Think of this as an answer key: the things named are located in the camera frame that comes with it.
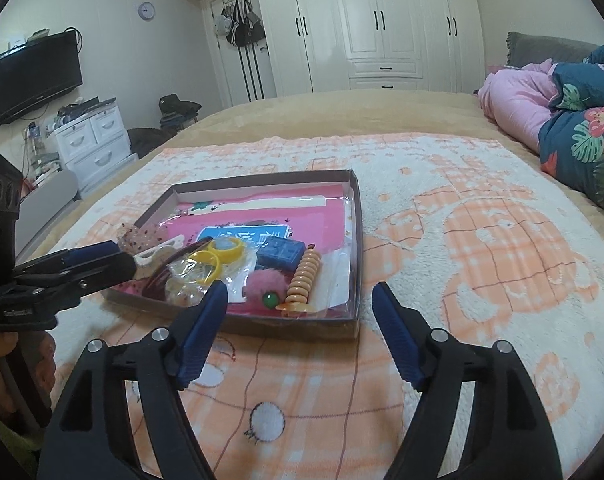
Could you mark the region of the white claw hair clip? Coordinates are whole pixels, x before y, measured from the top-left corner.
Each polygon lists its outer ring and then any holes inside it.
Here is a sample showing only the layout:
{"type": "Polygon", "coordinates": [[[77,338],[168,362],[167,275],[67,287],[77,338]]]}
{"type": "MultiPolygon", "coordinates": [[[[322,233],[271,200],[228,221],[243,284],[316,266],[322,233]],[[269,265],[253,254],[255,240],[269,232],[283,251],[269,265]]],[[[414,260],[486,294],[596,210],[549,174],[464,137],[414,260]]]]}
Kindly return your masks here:
{"type": "Polygon", "coordinates": [[[151,266],[152,264],[165,262],[176,252],[178,252],[178,249],[174,246],[157,246],[134,255],[134,260],[138,266],[151,266]]]}

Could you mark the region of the peach spiral hair clip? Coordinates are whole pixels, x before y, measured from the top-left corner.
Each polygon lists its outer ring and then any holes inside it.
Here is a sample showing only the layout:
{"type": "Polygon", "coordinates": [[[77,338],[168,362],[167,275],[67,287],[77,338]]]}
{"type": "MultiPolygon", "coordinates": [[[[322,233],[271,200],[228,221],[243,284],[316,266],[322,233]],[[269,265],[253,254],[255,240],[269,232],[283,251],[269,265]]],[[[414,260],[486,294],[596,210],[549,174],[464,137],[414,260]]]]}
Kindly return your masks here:
{"type": "Polygon", "coordinates": [[[276,309],[285,314],[313,314],[318,311],[311,304],[311,293],[322,267],[322,255],[314,244],[308,244],[293,272],[285,300],[276,309]]]}

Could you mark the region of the clear plastic packet white item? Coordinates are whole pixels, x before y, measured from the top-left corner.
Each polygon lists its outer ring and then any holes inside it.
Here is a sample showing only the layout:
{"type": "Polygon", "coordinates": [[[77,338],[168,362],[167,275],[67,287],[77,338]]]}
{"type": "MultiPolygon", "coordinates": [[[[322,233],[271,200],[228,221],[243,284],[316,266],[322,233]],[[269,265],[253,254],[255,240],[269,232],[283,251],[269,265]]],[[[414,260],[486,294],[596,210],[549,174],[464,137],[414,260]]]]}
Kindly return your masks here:
{"type": "Polygon", "coordinates": [[[351,257],[338,249],[322,255],[322,261],[310,296],[310,305],[317,312],[341,308],[350,296],[351,257]]]}

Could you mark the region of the dark red hair clip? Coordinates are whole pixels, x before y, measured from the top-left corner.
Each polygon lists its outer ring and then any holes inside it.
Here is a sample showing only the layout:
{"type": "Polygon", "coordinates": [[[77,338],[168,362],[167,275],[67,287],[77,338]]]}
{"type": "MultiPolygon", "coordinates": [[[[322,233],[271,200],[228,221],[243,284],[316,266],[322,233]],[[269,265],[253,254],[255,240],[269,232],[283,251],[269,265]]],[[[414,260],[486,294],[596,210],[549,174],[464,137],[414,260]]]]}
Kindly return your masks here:
{"type": "Polygon", "coordinates": [[[168,279],[172,276],[171,270],[168,266],[180,259],[183,259],[194,252],[198,252],[203,248],[206,248],[212,237],[208,236],[203,238],[202,240],[197,240],[195,243],[192,243],[180,250],[178,250],[174,255],[172,255],[165,263],[162,263],[157,270],[153,272],[153,274],[148,278],[147,283],[142,288],[142,292],[140,293],[144,298],[164,301],[165,300],[165,284],[168,279]]]}

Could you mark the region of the pearl ball hair tie bag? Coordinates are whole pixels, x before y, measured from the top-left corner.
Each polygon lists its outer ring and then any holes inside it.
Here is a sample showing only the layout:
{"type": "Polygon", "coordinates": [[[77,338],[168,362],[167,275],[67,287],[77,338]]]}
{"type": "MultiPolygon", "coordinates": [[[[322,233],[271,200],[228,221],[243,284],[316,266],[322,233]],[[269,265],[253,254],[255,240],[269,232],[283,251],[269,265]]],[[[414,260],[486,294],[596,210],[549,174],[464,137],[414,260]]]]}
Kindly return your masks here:
{"type": "Polygon", "coordinates": [[[197,283],[181,282],[169,278],[164,286],[165,301],[176,307],[196,306],[203,298],[204,291],[197,283]]]}

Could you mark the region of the grey white bench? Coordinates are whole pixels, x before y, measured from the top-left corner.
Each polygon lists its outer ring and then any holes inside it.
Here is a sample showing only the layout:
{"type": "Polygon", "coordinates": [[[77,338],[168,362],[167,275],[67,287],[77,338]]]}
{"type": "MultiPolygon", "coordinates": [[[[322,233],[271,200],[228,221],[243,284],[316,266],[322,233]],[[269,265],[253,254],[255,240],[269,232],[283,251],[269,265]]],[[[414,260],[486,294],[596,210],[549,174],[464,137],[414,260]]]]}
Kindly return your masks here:
{"type": "Polygon", "coordinates": [[[22,200],[16,223],[16,256],[24,261],[52,227],[72,208],[78,195],[78,179],[69,170],[52,174],[22,200]]]}

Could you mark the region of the white drawer cabinet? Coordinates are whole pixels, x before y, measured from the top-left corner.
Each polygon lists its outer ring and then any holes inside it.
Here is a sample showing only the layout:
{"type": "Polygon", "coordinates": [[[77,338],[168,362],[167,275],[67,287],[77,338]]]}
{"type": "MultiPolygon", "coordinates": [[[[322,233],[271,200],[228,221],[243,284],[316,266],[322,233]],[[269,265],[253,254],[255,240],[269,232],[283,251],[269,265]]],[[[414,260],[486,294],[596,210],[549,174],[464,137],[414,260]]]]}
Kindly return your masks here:
{"type": "Polygon", "coordinates": [[[75,175],[81,198],[138,159],[116,99],[55,128],[46,145],[58,153],[61,167],[75,175]]]}

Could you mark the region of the pile of dark clothes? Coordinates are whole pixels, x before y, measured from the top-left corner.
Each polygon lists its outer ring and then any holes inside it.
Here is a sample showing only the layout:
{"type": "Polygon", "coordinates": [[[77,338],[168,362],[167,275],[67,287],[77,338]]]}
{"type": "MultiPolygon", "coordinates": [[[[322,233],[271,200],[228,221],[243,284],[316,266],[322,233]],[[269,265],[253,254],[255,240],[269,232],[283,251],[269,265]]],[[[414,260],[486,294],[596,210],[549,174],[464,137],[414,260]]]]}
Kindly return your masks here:
{"type": "Polygon", "coordinates": [[[195,122],[201,110],[201,104],[181,100],[176,93],[162,96],[159,100],[162,129],[178,129],[185,122],[195,122]]]}

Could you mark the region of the pink-lined shallow cardboard box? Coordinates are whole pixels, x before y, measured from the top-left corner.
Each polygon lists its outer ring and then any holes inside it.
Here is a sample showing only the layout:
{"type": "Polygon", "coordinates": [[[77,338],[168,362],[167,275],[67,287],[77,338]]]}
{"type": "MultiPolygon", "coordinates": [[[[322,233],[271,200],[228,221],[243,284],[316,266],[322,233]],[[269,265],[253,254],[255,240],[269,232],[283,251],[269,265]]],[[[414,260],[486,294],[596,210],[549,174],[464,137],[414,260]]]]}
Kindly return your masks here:
{"type": "MultiPolygon", "coordinates": [[[[157,246],[178,250],[212,237],[206,248],[168,268],[170,278],[197,283],[204,293],[216,281],[226,286],[228,307],[222,324],[226,333],[318,341],[350,340],[358,333],[363,229],[360,186],[351,170],[276,172],[174,184],[133,224],[165,226],[168,239],[157,246]],[[255,267],[256,252],[269,236],[314,244],[321,255],[347,250],[349,301],[341,308],[313,314],[278,311],[293,273],[255,267]]],[[[107,289],[104,298],[175,318],[186,308],[140,294],[162,263],[139,266],[131,281],[107,289]]]]}

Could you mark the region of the white door with hanging bags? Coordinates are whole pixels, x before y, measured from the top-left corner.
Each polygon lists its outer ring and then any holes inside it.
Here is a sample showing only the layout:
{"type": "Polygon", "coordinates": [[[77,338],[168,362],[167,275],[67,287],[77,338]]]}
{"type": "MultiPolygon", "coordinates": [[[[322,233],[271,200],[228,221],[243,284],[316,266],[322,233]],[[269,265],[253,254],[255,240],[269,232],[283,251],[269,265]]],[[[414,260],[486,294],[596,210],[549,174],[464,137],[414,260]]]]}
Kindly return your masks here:
{"type": "Polygon", "coordinates": [[[267,41],[262,39],[237,47],[227,39],[232,11],[236,8],[245,21],[245,10],[262,18],[259,0],[206,0],[201,5],[206,40],[224,108],[276,96],[267,41]]]}

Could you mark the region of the tan bed cover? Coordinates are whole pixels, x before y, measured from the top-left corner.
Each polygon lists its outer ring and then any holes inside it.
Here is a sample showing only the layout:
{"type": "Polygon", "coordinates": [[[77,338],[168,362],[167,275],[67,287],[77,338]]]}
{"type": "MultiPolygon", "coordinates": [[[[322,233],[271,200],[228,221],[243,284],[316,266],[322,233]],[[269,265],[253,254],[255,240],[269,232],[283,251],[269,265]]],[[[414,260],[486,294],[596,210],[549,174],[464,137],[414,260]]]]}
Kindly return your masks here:
{"type": "Polygon", "coordinates": [[[52,250],[97,200],[147,165],[165,148],[256,142],[279,136],[292,140],[318,136],[368,136],[425,132],[495,140],[534,169],[538,156],[486,118],[476,96],[465,93],[401,90],[349,90],[307,93],[237,105],[197,122],[133,162],[62,217],[35,244],[34,257],[52,250]]]}

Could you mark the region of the pink quilt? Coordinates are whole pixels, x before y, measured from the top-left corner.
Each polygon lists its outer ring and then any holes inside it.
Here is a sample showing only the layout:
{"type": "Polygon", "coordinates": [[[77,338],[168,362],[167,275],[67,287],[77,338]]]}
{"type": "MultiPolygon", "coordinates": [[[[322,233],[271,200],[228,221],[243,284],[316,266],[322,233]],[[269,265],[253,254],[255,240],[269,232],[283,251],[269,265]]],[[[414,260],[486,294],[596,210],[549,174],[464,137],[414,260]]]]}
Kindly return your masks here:
{"type": "Polygon", "coordinates": [[[548,58],[540,64],[502,67],[488,74],[478,92],[485,116],[533,153],[538,153],[542,125],[552,117],[549,103],[558,94],[552,81],[555,66],[548,58]]]}

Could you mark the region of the white glossy wardrobe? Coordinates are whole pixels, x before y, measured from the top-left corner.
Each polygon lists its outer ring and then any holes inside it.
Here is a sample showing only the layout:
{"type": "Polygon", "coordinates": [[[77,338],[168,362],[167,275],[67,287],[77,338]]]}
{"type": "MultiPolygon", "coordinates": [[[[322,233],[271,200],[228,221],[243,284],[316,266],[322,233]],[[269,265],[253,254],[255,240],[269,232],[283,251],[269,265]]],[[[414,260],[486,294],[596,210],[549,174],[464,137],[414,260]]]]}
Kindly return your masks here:
{"type": "Polygon", "coordinates": [[[259,0],[278,96],[356,89],[472,93],[478,0],[259,0]]]}

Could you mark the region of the wall-mounted black television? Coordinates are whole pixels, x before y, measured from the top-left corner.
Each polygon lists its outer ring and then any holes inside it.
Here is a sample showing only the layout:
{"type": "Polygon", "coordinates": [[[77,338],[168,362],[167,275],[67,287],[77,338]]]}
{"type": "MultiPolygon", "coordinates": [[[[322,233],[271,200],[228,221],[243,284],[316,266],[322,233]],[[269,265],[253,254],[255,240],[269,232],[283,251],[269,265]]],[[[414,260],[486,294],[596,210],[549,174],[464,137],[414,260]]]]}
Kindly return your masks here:
{"type": "Polygon", "coordinates": [[[0,54],[0,126],[82,84],[80,38],[73,28],[0,54]]]}

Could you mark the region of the round wall clock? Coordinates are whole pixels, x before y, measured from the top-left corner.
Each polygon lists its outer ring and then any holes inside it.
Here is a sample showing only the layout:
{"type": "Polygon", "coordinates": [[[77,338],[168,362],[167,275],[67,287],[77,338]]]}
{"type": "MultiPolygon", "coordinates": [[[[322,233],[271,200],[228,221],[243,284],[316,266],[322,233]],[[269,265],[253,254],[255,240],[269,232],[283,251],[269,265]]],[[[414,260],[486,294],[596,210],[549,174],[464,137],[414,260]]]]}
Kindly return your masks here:
{"type": "Polygon", "coordinates": [[[150,1],[145,1],[138,6],[137,13],[143,21],[149,22],[156,16],[156,8],[150,1]]]}

